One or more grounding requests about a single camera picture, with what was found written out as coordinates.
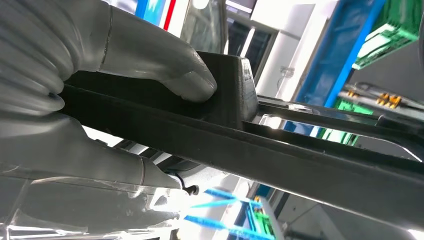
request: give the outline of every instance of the bright light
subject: bright light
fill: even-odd
[[[424,232],[409,229],[408,232],[416,239],[416,240],[424,240]]]
[[[249,46],[251,44],[253,34],[255,34],[255,29],[251,28],[247,34],[246,41],[244,42],[243,49],[241,50],[240,57],[244,58],[248,52]]]
[[[208,6],[209,0],[192,0],[193,7],[202,10]]]
[[[233,1],[230,1],[230,0],[226,0],[226,1],[225,1],[225,4],[227,4],[227,5],[228,5],[228,6],[230,6],[230,7],[235,8],[235,9],[238,9],[238,10],[244,11],[244,12],[246,12],[246,13],[248,13],[248,14],[251,14],[251,13],[252,13],[252,9],[250,9],[250,8],[248,8],[248,7],[245,7],[245,6],[243,6],[243,5],[240,5],[240,4],[238,4],[237,2],[233,2]]]
[[[85,130],[85,133],[88,135],[89,138],[93,139],[93,140],[100,140],[102,142],[107,143],[107,145],[109,147],[113,147],[116,144],[118,144],[120,141],[122,141],[122,138],[117,137],[117,136],[113,136],[110,135],[108,133],[87,127],[87,126],[82,126]]]
[[[228,40],[225,42],[225,46],[224,46],[224,52],[225,55],[228,54]]]
[[[268,117],[265,120],[265,125],[272,129],[278,129],[278,127],[280,126],[281,120],[282,119],[277,116]]]

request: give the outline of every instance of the black plastic part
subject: black plastic part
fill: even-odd
[[[66,102],[62,112],[88,127],[183,159],[405,230],[424,230],[423,164],[250,121],[266,111],[292,121],[403,141],[397,130],[374,126],[372,117],[327,108],[299,111],[292,103],[259,105],[243,60],[207,53],[202,53],[202,58],[217,80],[218,90],[210,101],[190,111],[167,102],[170,98],[155,98],[159,103],[150,100],[156,107],[130,101],[124,95],[137,92],[131,86],[122,88],[122,97],[117,97],[67,85],[61,94]],[[176,109],[157,107],[169,108],[166,103]],[[201,117],[193,117],[191,111]],[[415,140],[408,144],[419,151]]]
[[[159,82],[149,79],[79,71],[65,83],[158,110],[241,129],[241,122],[252,120],[258,107],[249,61],[214,53],[199,52],[199,55],[219,85],[215,94],[203,104],[183,100]]]

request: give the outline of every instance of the transparent plastic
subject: transparent plastic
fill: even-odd
[[[180,189],[0,163],[0,240],[151,239],[179,228],[188,198]]]

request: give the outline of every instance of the red stripe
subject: red stripe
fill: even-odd
[[[168,13],[166,14],[165,24],[163,25],[163,29],[168,31],[168,28],[170,27],[171,17],[172,13],[174,12],[175,2],[177,0],[171,0],[169,3]]]

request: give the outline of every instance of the blue frame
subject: blue frame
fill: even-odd
[[[340,0],[311,62],[296,102],[333,107],[386,0]],[[288,122],[284,130],[309,135],[313,126]]]
[[[192,208],[210,208],[218,207],[227,204],[233,204],[235,202],[242,202],[241,212],[244,212],[247,215],[250,229],[244,228],[237,225],[227,225],[220,221],[213,220],[206,217],[192,216],[187,215],[184,219],[192,223],[199,224],[207,228],[213,228],[217,230],[227,230],[230,235],[240,237],[243,239],[250,240],[275,240],[273,235],[268,235],[261,232],[261,227],[258,226],[258,223],[255,221],[255,208],[262,208],[262,203],[253,201],[248,198],[239,198],[232,195],[229,192],[221,191],[217,189],[208,189],[205,191],[206,194],[223,198],[224,200],[213,201],[203,204],[198,204],[192,206]]]

